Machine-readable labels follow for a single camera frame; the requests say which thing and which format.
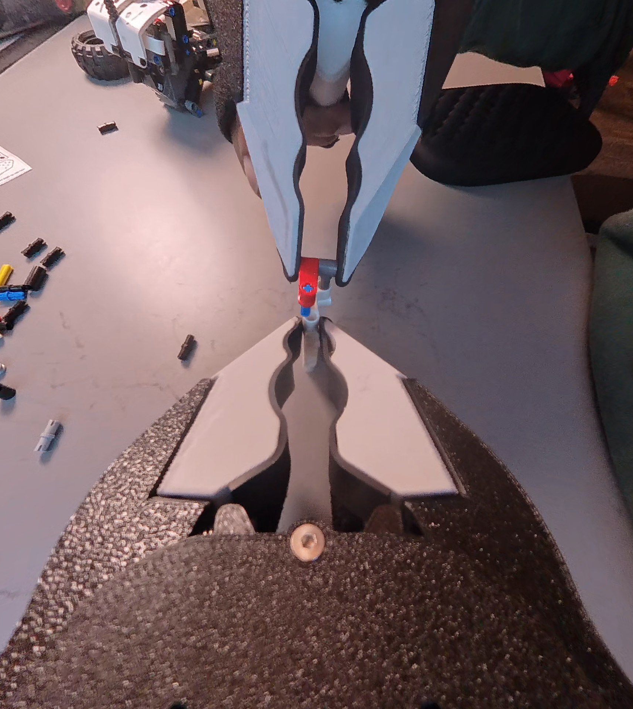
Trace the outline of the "printed toy truck box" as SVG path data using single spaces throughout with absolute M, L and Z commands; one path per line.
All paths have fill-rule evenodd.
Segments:
M 0 1 L 0 39 L 45 25 L 64 25 L 89 1 Z

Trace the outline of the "person's right forearm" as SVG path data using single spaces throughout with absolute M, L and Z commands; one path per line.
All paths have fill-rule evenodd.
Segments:
M 460 52 L 612 75 L 633 46 L 633 1 L 475 1 Z

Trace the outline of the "person's right hand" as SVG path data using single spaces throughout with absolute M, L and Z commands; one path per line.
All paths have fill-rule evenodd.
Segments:
M 310 101 L 303 112 L 303 129 L 306 144 L 318 147 L 332 147 L 340 136 L 352 132 L 350 98 L 345 92 L 341 100 L 330 106 L 320 106 Z M 259 186 L 252 160 L 238 117 L 231 131 L 232 144 L 251 190 L 260 197 Z

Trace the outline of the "white black toy truck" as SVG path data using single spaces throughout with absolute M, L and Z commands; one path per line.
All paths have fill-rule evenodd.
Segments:
M 167 107 L 200 117 L 202 92 L 221 61 L 203 1 L 91 1 L 87 15 L 104 52 Z

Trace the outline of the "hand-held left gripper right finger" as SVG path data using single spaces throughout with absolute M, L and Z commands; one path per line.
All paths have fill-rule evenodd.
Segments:
M 326 364 L 336 378 L 335 462 L 392 501 L 457 494 L 399 370 L 329 319 L 322 319 Z

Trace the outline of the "red toy connector assembly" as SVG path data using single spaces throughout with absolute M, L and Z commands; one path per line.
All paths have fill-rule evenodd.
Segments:
M 335 260 L 301 259 L 298 302 L 303 325 L 303 367 L 307 373 L 312 373 L 318 362 L 321 351 L 320 310 L 331 305 L 331 285 L 337 269 Z

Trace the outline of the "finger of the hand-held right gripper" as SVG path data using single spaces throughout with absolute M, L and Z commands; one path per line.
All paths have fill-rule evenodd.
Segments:
M 350 61 L 355 141 L 338 227 L 336 283 L 344 287 L 378 228 L 420 137 L 418 112 L 436 3 L 382 1 L 362 15 Z
M 295 281 L 303 234 L 303 104 L 316 66 L 314 1 L 244 1 L 238 116 L 285 277 Z

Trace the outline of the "black toy tyre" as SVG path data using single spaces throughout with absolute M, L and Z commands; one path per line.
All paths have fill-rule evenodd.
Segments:
M 92 30 L 73 37 L 71 52 L 78 66 L 93 79 L 113 82 L 129 75 L 126 61 L 109 51 Z

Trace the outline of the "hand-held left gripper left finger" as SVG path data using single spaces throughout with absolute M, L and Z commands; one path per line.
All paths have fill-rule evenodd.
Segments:
M 158 486 L 168 498 L 218 501 L 285 451 L 302 321 L 294 317 L 221 369 Z

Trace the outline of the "grey toy pin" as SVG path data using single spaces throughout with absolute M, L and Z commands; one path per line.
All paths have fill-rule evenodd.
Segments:
M 55 440 L 62 429 L 61 421 L 49 420 L 46 427 L 39 435 L 37 445 L 34 451 L 37 453 L 46 453 L 51 450 L 55 444 Z

